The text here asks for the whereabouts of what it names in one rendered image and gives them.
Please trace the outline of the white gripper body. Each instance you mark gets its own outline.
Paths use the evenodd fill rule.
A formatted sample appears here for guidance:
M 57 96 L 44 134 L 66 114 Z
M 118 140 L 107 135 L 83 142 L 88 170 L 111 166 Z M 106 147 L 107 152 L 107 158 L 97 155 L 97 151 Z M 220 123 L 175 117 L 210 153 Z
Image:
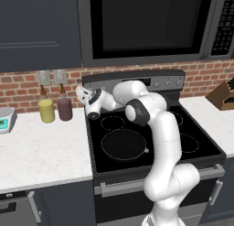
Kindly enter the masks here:
M 85 104 L 90 98 L 91 91 L 87 90 L 86 88 L 82 86 L 78 86 L 76 88 L 76 94 L 77 94 L 78 100 L 82 102 L 83 104 Z

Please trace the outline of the black glass-top stove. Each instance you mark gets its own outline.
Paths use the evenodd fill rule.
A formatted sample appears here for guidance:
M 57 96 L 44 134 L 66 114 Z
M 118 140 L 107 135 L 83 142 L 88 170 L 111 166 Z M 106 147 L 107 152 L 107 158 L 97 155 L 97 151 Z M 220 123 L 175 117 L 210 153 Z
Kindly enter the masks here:
M 182 139 L 181 162 L 189 162 L 199 169 L 216 164 L 223 166 L 226 155 L 202 130 L 188 112 L 179 104 L 186 74 L 182 70 L 138 70 L 103 73 L 82 78 L 89 90 L 104 89 L 111 93 L 120 82 L 141 81 L 150 92 L 158 92 L 169 101 L 169 111 L 174 114 Z M 93 171 L 93 186 L 143 179 L 154 161 L 152 132 L 149 126 L 140 126 L 127 120 L 122 109 L 109 112 L 105 109 L 96 118 L 86 117 Z M 123 219 L 97 224 L 97 226 L 124 226 Z

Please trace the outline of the dark red sauce bottle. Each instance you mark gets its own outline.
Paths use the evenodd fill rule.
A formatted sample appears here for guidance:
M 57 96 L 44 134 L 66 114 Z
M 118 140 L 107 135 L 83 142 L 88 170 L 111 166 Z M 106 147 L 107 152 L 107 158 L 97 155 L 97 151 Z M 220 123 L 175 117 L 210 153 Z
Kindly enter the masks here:
M 72 106 L 71 106 L 71 99 L 67 96 L 63 84 L 60 84 L 58 99 L 57 99 L 57 106 L 58 106 L 58 115 L 61 121 L 69 121 L 72 119 Z

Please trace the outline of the yellow sauce bottle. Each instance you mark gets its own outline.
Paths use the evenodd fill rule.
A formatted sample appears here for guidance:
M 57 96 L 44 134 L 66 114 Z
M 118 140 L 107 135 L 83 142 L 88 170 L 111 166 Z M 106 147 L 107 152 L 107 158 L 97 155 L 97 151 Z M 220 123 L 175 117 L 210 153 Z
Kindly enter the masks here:
M 55 113 L 53 107 L 53 101 L 47 96 L 47 92 L 43 85 L 40 85 L 40 95 L 37 106 L 40 112 L 41 120 L 46 123 L 52 123 L 55 120 Z

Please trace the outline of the white kitchen scale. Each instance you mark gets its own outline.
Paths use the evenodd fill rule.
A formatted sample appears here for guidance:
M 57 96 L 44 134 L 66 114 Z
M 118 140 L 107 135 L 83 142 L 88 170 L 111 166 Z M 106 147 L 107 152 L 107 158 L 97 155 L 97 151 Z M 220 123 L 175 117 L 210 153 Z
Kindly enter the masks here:
M 10 133 L 16 122 L 14 107 L 0 107 L 0 135 Z

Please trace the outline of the grey microwave oven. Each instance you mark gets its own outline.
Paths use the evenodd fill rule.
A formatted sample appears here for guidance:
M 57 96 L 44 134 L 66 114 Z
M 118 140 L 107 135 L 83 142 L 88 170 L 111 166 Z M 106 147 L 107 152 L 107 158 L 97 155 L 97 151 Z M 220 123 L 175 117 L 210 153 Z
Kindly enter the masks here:
M 209 59 L 199 52 L 211 0 L 78 0 L 83 65 L 228 59 L 234 0 L 225 0 Z

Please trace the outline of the dark blue base cupboard door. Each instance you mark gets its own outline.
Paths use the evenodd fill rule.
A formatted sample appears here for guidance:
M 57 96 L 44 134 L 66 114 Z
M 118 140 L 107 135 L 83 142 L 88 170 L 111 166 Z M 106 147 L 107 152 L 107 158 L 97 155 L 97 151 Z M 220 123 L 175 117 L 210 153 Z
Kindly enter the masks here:
M 91 180 L 35 190 L 38 226 L 96 226 Z

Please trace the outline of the black oven door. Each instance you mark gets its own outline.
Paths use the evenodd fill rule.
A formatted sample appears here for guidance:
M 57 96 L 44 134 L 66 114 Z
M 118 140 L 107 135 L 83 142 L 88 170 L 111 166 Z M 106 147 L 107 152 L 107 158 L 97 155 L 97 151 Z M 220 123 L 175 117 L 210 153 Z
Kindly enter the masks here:
M 217 178 L 201 180 L 179 205 L 178 217 L 186 226 L 197 226 L 207 206 L 208 199 L 215 187 Z M 94 197 L 96 223 L 137 219 L 140 221 L 153 209 L 154 203 L 143 191 L 103 198 Z

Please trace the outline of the grey dishwasher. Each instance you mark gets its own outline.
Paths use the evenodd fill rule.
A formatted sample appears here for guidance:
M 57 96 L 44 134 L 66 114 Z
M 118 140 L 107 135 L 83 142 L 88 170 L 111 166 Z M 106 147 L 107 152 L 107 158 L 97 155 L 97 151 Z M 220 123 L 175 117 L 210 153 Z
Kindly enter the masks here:
M 0 226 L 37 226 L 24 190 L 0 194 Z

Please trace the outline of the brown wooden knife block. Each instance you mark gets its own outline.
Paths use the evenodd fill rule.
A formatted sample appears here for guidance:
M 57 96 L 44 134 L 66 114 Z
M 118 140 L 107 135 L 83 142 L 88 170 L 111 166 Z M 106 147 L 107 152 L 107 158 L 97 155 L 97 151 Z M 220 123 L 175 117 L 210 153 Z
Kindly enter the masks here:
M 234 78 L 223 81 L 206 96 L 206 99 L 220 111 L 234 110 Z

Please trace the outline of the dark blue wall cupboard door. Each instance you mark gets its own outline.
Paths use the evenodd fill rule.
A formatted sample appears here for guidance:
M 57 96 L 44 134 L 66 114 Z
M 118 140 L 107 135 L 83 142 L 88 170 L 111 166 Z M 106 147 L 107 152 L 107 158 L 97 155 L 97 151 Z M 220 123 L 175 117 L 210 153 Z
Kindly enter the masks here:
M 80 66 L 77 0 L 0 0 L 0 72 Z

